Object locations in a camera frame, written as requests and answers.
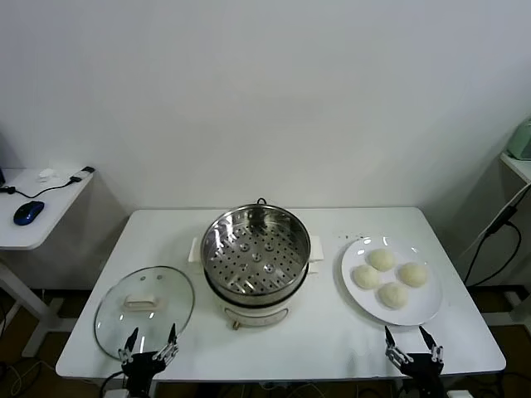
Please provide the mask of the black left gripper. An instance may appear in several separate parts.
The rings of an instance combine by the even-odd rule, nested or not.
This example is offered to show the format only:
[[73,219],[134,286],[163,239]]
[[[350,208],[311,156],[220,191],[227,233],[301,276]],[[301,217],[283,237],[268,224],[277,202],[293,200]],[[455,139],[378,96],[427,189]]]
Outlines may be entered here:
[[157,352],[133,354],[139,328],[127,338],[119,349],[119,360],[126,376],[125,389],[130,397],[149,397],[150,386],[155,375],[165,370],[165,360],[173,360],[178,353],[178,339],[175,324],[172,325],[167,343]]

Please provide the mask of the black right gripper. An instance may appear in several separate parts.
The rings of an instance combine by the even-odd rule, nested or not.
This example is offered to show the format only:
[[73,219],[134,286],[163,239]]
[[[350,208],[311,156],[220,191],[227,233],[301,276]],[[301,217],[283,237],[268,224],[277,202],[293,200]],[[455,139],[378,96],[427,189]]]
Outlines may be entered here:
[[421,327],[421,335],[431,354],[412,353],[409,360],[409,356],[396,345],[389,328],[385,327],[385,355],[395,367],[400,367],[402,374],[413,379],[420,397],[442,398],[443,346],[437,345],[424,327]]

